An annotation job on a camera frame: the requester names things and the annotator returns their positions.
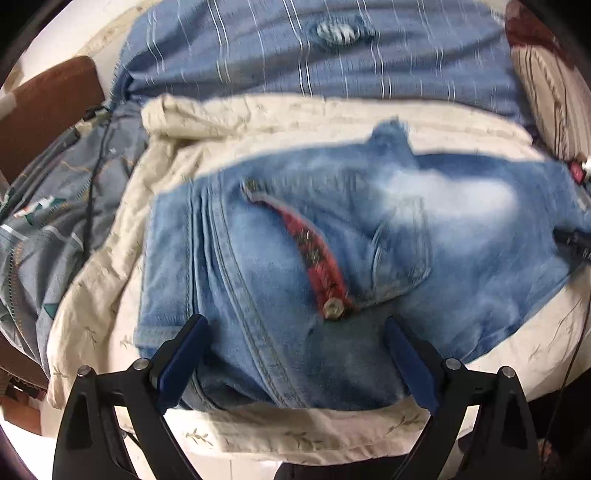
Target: metal rivet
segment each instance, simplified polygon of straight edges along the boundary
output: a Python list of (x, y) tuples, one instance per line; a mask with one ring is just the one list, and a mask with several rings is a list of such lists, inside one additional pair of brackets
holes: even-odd
[(147, 358), (138, 358), (134, 364), (134, 370), (145, 370), (146, 368), (148, 368), (148, 365), (150, 364), (150, 360), (148, 360)]
[(82, 365), (79, 369), (78, 369), (78, 376), (79, 377), (85, 377), (86, 375), (88, 375), (90, 372), (92, 372), (92, 369), (88, 366), (88, 365)]
[(462, 362), (457, 358), (448, 358), (445, 360), (445, 366), (448, 367), (449, 370), (459, 370), (462, 366)]
[(345, 312), (345, 304), (343, 300), (334, 297), (329, 298), (322, 307), (324, 318), (327, 320), (336, 320)]
[(501, 368), (501, 372), (503, 372), (503, 375), (505, 375), (507, 378), (513, 378), (515, 376), (515, 370), (513, 370), (511, 367), (503, 367)]

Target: blue striped fabric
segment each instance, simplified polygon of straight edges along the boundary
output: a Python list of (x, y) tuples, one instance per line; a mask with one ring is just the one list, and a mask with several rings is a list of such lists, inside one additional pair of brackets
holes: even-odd
[(166, 92), (438, 99), (533, 123), (502, 20), (472, 0), (164, 0), (133, 26), (112, 99)]

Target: denim seam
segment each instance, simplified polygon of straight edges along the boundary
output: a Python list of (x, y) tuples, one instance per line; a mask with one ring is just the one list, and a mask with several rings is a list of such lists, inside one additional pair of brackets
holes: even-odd
[[(185, 314), (186, 314), (186, 321), (189, 321), (189, 317), (193, 314), (193, 302), (191, 301), (191, 293), (193, 291), (193, 281), (194, 279), (192, 278), (192, 272), (193, 272), (193, 268), (194, 268), (194, 262), (193, 262), (193, 222), (194, 220), (194, 216), (193, 216), (193, 187), (194, 187), (194, 183), (190, 184), (190, 187), (187, 189), (187, 200), (186, 200), (186, 205), (188, 206), (188, 210), (189, 210), (189, 214), (188, 214), (188, 218), (189, 221), (188, 222), (183, 222), (185, 225), (185, 232), (186, 232), (186, 253), (187, 253), (187, 265), (190, 265), (190, 268), (187, 268), (187, 274), (185, 277)], [(220, 408), (218, 406), (216, 406), (215, 404), (213, 404), (213, 402), (211, 402), (207, 395), (205, 394), (205, 392), (203, 391), (202, 387), (201, 387), (201, 382), (199, 381), (199, 378), (197, 376), (197, 370), (199, 368), (199, 365), (197, 364), (197, 368), (195, 369), (195, 371), (193, 372), (193, 375), (191, 376), (191, 386), (193, 387), (193, 392), (199, 397), (199, 400), (203, 403), (204, 406), (206, 406), (209, 410), (220, 410)]]
[[(220, 184), (220, 182), (221, 182), (220, 176), (217, 176), (216, 181)], [(250, 297), (248, 289), (246, 288), (245, 282), (242, 278), (242, 274), (240, 272), (240, 269), (238, 268), (238, 263), (236, 262), (236, 256), (234, 254), (234, 251), (232, 249), (232, 245), (230, 242), (228, 224), (227, 224), (226, 215), (225, 215), (225, 212), (223, 209), (221, 195), (216, 195), (216, 201), (219, 204), (220, 219), (222, 221), (221, 226), (224, 229), (225, 237), (227, 239), (226, 245), (227, 245), (228, 253), (231, 256), (231, 259), (233, 260), (233, 263), (235, 265), (236, 275), (242, 284), (242, 288), (240, 290), (243, 291), (244, 296), (248, 299), (248, 303), (251, 306), (251, 310), (253, 312), (252, 318), (256, 321), (256, 323), (258, 325), (259, 333), (264, 339), (265, 347), (268, 350), (268, 352), (271, 354), (274, 364), (277, 366), (279, 376), (283, 380), (285, 386), (292, 390), (290, 397), (292, 397), (294, 399), (294, 401), (298, 407), (304, 408), (306, 405), (301, 401), (301, 399), (297, 395), (296, 389), (293, 387), (291, 381), (287, 377), (287, 373), (285, 372), (285, 368), (283, 367), (283, 364), (279, 360), (277, 353), (271, 344), (267, 330), (261, 322), (261, 317), (260, 317), (259, 313), (256, 311), (256, 307), (254, 306), (254, 302), (252, 301), (252, 298)], [(217, 237), (216, 244), (218, 246), (220, 246), (219, 237), (217, 235), (216, 235), (216, 237)], [(226, 278), (226, 281), (228, 282), (229, 294), (234, 299), (233, 303), (236, 306), (236, 309), (239, 310), (239, 312), (237, 311), (236, 313), (238, 314), (238, 317), (240, 318), (243, 332), (246, 332), (246, 341), (247, 341), (247, 344), (248, 344), (254, 358), (256, 359), (256, 364), (258, 366), (259, 373), (266, 380), (268, 388), (273, 392), (276, 399), (278, 400), (278, 403), (282, 404), (284, 407), (293, 407), (293, 405), (289, 404), (289, 402), (286, 400), (284, 395), (279, 392), (277, 386), (275, 385), (275, 383), (273, 381), (272, 375), (269, 373), (269, 371), (267, 370), (267, 368), (264, 364), (264, 361), (263, 361), (263, 358), (261, 357), (261, 353), (260, 353), (259, 349), (256, 348), (256, 343), (254, 342), (252, 332), (248, 326), (248, 322), (246, 322), (246, 319), (245, 319), (245, 315), (244, 315), (245, 312), (243, 310), (243, 308), (244, 308), (243, 304), (238, 301), (238, 294), (236, 292), (235, 286), (232, 284), (232, 282), (230, 280), (229, 271), (226, 268), (225, 259), (224, 259), (223, 255), (220, 255), (220, 270), (221, 270), (221, 272), (223, 272), (223, 274)]]

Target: black clamp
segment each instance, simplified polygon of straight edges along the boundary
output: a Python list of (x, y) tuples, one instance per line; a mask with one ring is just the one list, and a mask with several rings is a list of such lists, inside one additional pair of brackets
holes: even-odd
[(57, 437), (54, 480), (137, 480), (115, 406), (127, 407), (156, 478), (202, 480), (163, 413), (180, 401), (210, 341), (207, 320), (194, 315), (152, 360), (140, 358), (124, 372), (105, 375), (80, 367)]
[(496, 374), (443, 359), (400, 319), (385, 324), (387, 348), (417, 404), (431, 413), (395, 480), (436, 480), (469, 406), (480, 405), (472, 441), (456, 480), (540, 477), (537, 439), (523, 389), (511, 367)]

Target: button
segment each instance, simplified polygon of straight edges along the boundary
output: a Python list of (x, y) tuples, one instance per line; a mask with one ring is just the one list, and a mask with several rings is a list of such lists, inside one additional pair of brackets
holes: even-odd
[(336, 320), (344, 314), (345, 304), (343, 300), (332, 297), (326, 301), (322, 311), (324, 312), (324, 318), (327, 320)]

